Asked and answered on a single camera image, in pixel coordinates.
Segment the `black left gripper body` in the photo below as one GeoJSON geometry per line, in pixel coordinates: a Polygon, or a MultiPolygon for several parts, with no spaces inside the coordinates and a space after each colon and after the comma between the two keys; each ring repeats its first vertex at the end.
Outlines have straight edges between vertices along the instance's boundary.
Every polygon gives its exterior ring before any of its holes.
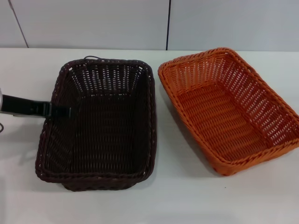
{"type": "Polygon", "coordinates": [[[2,95],[1,113],[17,116],[48,116],[48,102],[2,95]]]}

